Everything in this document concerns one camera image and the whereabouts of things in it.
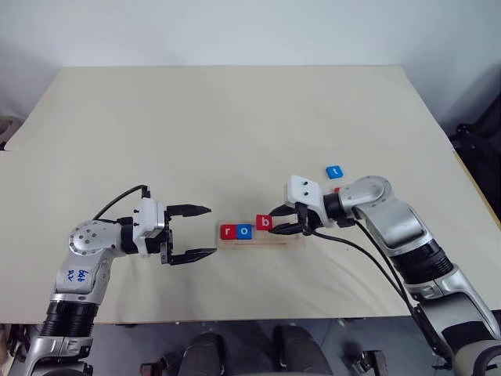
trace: wire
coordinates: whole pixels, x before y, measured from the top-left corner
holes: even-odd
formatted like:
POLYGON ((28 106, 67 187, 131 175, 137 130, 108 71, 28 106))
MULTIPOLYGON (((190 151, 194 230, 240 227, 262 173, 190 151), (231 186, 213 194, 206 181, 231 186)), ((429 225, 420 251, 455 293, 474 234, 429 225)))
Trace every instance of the wire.
POLYGON ((115 205, 118 201, 120 201, 125 196, 128 196, 129 194, 135 192, 136 190, 147 190, 147 189, 148 189, 148 186, 145 186, 145 185, 142 184, 140 186, 135 186, 135 187, 131 188, 130 190, 126 190, 120 196, 115 197, 110 203, 108 203, 104 208, 102 208, 99 211, 99 213, 97 213, 96 215, 94 215, 94 218, 92 220, 99 219, 99 217, 101 215, 103 215, 109 208, 111 208, 113 205, 115 205))
POLYGON ((364 227, 364 225, 361 224, 359 221, 355 221, 355 225, 366 235, 366 237, 370 240, 370 242, 373 244, 373 246, 377 249, 377 251, 379 252, 381 257, 383 258, 384 262, 386 262, 386 265, 389 268, 391 275, 396 280, 398 288, 402 292, 400 296, 402 297, 405 305, 407 306, 407 309, 410 312, 410 316, 414 317, 414 309, 410 304, 409 297, 407 296, 407 294, 405 292, 405 288, 403 287, 402 282, 400 281, 400 278, 398 278, 397 272, 395 272, 395 268, 391 264, 390 260, 388 260, 388 258, 384 254, 381 247, 378 245, 378 243, 376 243, 376 241, 374 240, 372 235, 369 233, 369 231, 364 227))
POLYGON ((398 288, 398 286, 391 279, 391 277, 388 275, 388 273, 386 273, 386 270, 384 270, 383 266, 381 266, 381 264, 368 251, 366 251, 365 249, 363 249, 359 245, 357 245, 349 240, 343 239, 341 237, 332 237, 332 236, 326 235, 324 233, 317 233, 316 231, 309 229, 308 227, 304 226, 303 224, 301 224, 301 227, 303 228, 303 231, 305 231, 306 233, 309 233, 311 235, 315 235, 316 237, 321 237, 322 239, 327 239, 327 240, 336 241, 338 243, 343 243, 343 244, 349 245, 350 247, 353 247, 357 251, 362 252, 365 256, 367 256, 370 259, 370 261, 372 261, 377 266, 379 271, 381 271, 382 274, 384 274, 384 276, 386 277, 388 282, 391 284, 391 286, 395 289, 395 291, 397 291, 397 294, 400 295, 400 297, 402 299, 404 299, 403 295, 405 294, 405 292, 398 288))

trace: robotic arm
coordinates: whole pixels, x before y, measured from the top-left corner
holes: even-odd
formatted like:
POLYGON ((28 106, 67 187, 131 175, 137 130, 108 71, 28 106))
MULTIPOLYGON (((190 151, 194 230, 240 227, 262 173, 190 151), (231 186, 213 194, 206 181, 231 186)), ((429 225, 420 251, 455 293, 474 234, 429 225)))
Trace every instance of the robotic arm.
POLYGON ((57 274, 47 318, 27 354, 26 375, 92 375, 92 366, 81 359, 90 352, 93 321, 110 280, 113 260, 160 253, 162 264, 178 265, 209 256, 215 248, 173 255, 169 222, 174 215, 189 217, 210 211, 191 204, 164 209, 143 186, 142 199, 132 217, 98 219, 101 211, 95 219, 75 227, 68 241, 70 253, 57 274))
POLYGON ((499 372, 495 358, 501 364, 501 332, 495 317, 414 210, 395 197, 386 179, 367 176, 323 195, 317 183, 291 176, 285 196, 285 205, 270 214, 295 213, 298 223, 278 225, 271 232, 309 235, 333 222, 345 227, 365 220, 372 240, 418 301, 409 308, 432 349, 452 363, 458 376, 499 372))

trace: red block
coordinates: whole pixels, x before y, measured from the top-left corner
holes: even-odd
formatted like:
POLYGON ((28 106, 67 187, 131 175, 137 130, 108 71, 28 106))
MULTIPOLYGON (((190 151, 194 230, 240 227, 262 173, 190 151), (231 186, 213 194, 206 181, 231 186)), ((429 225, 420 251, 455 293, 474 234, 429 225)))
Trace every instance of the red block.
POLYGON ((223 240, 236 239, 236 225, 221 225, 220 237, 223 240))
POLYGON ((268 231, 273 228, 272 216, 258 214, 256 215, 256 230, 268 231))

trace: floor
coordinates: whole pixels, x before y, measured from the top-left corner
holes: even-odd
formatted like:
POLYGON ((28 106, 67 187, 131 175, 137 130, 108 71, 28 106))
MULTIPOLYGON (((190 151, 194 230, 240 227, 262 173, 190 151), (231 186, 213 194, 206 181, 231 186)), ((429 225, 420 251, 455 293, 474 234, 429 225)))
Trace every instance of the floor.
MULTIPOLYGON (((95 376, 136 376, 141 363, 152 363, 166 353, 182 354, 192 338, 205 331, 220 334, 227 348, 230 374, 272 371, 272 331, 276 325, 296 324, 307 329, 322 347, 336 376, 352 376, 341 360, 343 345, 359 343, 364 350, 383 350, 389 375, 452 375, 435 371, 440 363, 423 335, 408 317, 364 320, 258 320, 202 323, 140 324, 135 327, 96 325, 87 362, 95 376)), ((21 375, 15 363, 10 376, 21 375)))

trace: blue block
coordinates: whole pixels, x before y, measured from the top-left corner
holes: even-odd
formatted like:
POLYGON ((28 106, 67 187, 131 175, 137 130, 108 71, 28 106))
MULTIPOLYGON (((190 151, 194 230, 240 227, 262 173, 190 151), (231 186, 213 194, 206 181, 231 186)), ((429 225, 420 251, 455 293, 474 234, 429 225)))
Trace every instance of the blue block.
POLYGON ((343 170, 339 166, 329 166, 326 168, 327 175, 331 179, 339 179, 343 177, 343 170))
POLYGON ((252 225, 236 225, 236 238, 240 240, 251 240, 252 225))

